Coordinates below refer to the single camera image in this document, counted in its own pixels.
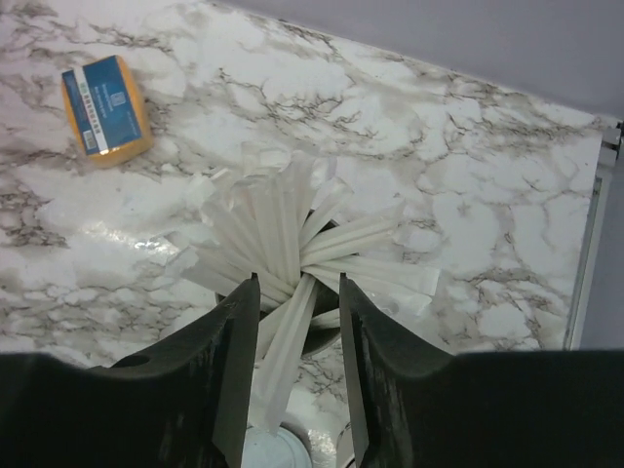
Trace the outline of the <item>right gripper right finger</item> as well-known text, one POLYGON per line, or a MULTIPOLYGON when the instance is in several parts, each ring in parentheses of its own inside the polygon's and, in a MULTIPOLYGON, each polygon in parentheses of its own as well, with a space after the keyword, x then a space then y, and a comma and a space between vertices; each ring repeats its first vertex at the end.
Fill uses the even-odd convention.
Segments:
POLYGON ((347 277, 340 331, 360 467, 619 467, 623 355, 451 355, 347 277))

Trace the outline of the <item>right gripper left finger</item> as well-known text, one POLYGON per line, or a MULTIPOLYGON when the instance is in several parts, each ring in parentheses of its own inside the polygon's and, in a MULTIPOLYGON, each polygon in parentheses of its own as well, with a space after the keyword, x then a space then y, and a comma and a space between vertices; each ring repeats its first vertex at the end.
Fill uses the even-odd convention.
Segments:
POLYGON ((190 325, 111 367, 1 357, 5 467, 237 467, 259 323, 251 277, 190 325))

